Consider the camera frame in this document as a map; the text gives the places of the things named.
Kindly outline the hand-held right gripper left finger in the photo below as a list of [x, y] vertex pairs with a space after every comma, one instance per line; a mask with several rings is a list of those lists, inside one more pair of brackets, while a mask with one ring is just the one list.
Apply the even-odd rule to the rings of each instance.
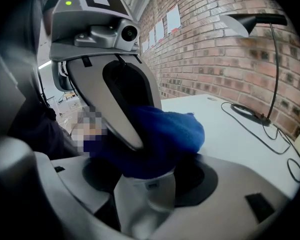
[[121, 175], [88, 156], [50, 160], [35, 153], [44, 196], [64, 232], [119, 232], [114, 190]]

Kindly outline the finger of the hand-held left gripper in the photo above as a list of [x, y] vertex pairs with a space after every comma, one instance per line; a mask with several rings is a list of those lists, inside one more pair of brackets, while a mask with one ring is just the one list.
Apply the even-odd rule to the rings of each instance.
[[137, 131], [120, 108], [104, 78], [104, 67], [119, 59], [115, 55], [90, 56], [91, 66], [85, 66], [81, 58], [66, 62], [67, 73], [85, 103], [101, 114], [106, 127], [121, 142], [134, 151], [144, 145]]
[[162, 108], [155, 77], [137, 55], [111, 54], [119, 61], [108, 63], [102, 72], [103, 79], [122, 110], [128, 106]]

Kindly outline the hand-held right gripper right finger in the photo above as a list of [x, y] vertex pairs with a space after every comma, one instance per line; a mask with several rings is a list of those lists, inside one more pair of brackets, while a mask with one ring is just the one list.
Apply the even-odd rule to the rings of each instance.
[[[252, 240], [265, 230], [290, 199], [252, 169], [203, 156], [218, 176], [214, 192], [201, 204], [176, 208], [151, 240]], [[274, 213], [259, 223], [246, 196], [262, 194]]]

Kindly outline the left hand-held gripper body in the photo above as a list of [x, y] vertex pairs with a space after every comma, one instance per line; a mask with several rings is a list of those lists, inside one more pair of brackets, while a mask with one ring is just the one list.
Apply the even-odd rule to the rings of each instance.
[[59, 0], [52, 13], [52, 77], [62, 92], [72, 90], [59, 63], [90, 56], [137, 54], [140, 26], [124, 0]]

